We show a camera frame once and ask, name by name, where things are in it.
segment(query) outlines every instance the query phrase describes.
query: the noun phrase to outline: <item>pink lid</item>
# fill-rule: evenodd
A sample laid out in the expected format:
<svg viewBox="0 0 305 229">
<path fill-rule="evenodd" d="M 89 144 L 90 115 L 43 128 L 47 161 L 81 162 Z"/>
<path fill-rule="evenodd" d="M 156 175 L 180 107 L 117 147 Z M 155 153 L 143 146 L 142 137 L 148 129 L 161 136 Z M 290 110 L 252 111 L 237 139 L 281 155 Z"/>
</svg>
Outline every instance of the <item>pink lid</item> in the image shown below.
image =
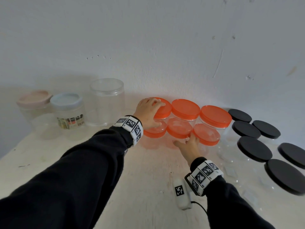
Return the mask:
<svg viewBox="0 0 305 229">
<path fill-rule="evenodd" d="M 50 103 L 53 95 L 45 90 L 37 90 L 24 94 L 19 98 L 16 104 L 21 108 L 35 109 Z"/>
</svg>

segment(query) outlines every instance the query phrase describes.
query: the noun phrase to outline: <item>white table surface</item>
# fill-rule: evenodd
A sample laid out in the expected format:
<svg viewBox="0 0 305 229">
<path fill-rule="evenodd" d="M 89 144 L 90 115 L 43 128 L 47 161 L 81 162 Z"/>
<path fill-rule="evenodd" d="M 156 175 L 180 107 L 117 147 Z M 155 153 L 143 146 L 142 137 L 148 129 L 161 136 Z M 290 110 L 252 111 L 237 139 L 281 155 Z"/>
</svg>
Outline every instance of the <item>white table surface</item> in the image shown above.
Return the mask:
<svg viewBox="0 0 305 229">
<path fill-rule="evenodd" d="M 96 131 L 98 128 L 88 128 L 86 137 L 79 141 L 63 136 L 40 140 L 33 133 L 25 137 L 0 160 L 0 198 L 8 196 Z M 209 154 L 208 158 L 218 159 L 215 154 Z M 164 146 L 148 150 L 141 145 L 129 149 L 122 176 L 95 228 L 209 228 L 207 216 L 198 205 L 187 211 L 176 206 L 172 181 L 187 173 L 189 167 L 178 150 Z M 193 200 L 206 208 L 206 197 L 194 196 Z M 287 206 L 286 202 L 285 207 L 278 206 L 270 207 L 272 213 L 266 218 L 277 229 L 305 228 L 304 197 L 297 206 Z"/>
</svg>

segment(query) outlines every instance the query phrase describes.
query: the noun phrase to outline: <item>black lid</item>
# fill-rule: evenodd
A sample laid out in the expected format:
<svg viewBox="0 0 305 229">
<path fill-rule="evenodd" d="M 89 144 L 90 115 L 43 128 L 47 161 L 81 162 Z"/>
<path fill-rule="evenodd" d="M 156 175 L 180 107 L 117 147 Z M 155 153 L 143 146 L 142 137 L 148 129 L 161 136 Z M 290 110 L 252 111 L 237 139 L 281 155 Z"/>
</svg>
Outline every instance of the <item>black lid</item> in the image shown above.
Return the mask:
<svg viewBox="0 0 305 229">
<path fill-rule="evenodd" d="M 290 143 L 282 143 L 278 146 L 278 151 L 287 161 L 305 169 L 305 150 Z"/>
<path fill-rule="evenodd" d="M 281 188 L 295 195 L 305 194 L 305 176 L 292 165 L 278 159 L 265 164 L 269 177 Z"/>
<path fill-rule="evenodd" d="M 250 115 L 238 109 L 230 109 L 228 113 L 231 115 L 232 120 L 234 121 L 244 121 L 250 123 L 252 120 L 252 117 Z"/>
<path fill-rule="evenodd" d="M 244 121 L 235 121 L 232 129 L 240 136 L 250 136 L 256 139 L 261 136 L 261 132 L 256 127 Z"/>
<path fill-rule="evenodd" d="M 277 139 L 281 135 L 281 132 L 276 127 L 265 121 L 253 121 L 252 124 L 257 127 L 257 129 L 265 137 Z"/>
<path fill-rule="evenodd" d="M 243 154 L 254 161 L 267 162 L 272 158 L 271 150 L 263 142 L 253 137 L 242 136 L 238 140 L 237 146 Z"/>
</svg>

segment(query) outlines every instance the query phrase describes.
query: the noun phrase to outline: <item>white wall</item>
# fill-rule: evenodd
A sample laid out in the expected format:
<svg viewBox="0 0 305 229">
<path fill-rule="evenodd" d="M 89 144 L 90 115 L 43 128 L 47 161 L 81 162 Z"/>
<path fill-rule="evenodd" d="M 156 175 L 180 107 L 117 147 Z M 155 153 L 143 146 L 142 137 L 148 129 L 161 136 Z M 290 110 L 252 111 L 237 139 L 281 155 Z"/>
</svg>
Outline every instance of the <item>white wall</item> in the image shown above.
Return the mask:
<svg viewBox="0 0 305 229">
<path fill-rule="evenodd" d="M 115 77 L 133 107 L 158 95 L 239 108 L 305 147 L 305 0 L 251 1 L 0 0 L 0 84 Z M 2 154 L 27 132 L 3 93 Z"/>
</svg>

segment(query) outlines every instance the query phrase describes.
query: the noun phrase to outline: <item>left hand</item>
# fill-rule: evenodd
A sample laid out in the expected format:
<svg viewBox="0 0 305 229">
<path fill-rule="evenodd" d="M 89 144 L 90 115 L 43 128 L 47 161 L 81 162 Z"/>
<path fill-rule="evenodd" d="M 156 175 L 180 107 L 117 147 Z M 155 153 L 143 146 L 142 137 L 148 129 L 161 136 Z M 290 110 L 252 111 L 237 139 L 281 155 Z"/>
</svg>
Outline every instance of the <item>left hand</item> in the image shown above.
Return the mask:
<svg viewBox="0 0 305 229">
<path fill-rule="evenodd" d="M 139 102 L 133 115 L 141 121 L 144 130 L 159 127 L 161 122 L 155 122 L 153 118 L 162 106 L 165 106 L 165 103 L 162 103 L 161 100 L 146 98 Z"/>
</svg>

